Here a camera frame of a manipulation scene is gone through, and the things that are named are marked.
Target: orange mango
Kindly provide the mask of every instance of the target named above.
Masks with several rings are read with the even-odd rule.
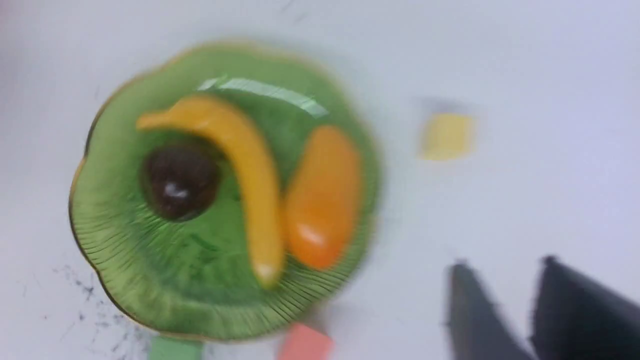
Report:
[[[287,245],[301,263],[336,264],[353,236],[362,192],[360,153],[335,126],[313,130],[286,191]]]

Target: dark round fruit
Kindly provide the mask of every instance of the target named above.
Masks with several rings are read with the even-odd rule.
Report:
[[[185,221],[202,214],[216,197],[220,169],[196,146],[167,145],[151,152],[142,167],[147,202],[163,218]]]

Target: toy fruit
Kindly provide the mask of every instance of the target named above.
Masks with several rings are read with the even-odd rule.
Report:
[[[142,115],[136,127],[193,133],[227,155],[243,198],[253,272],[264,288],[273,287],[284,266],[280,190],[270,150],[251,120],[231,104],[200,94],[181,99],[168,111]]]
[[[339,128],[320,126],[305,146],[285,196],[287,243],[318,270],[334,265],[351,240],[362,192],[358,149]]]

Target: black object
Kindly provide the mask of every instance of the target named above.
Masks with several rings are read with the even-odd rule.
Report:
[[[640,308],[553,257],[545,260],[533,327],[540,360],[640,359]]]
[[[455,360],[532,360],[500,321],[473,271],[450,268],[449,335]]]

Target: pink block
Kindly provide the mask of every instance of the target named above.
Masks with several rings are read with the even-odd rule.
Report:
[[[278,360],[327,360],[333,341],[301,323],[295,323],[280,351]]]

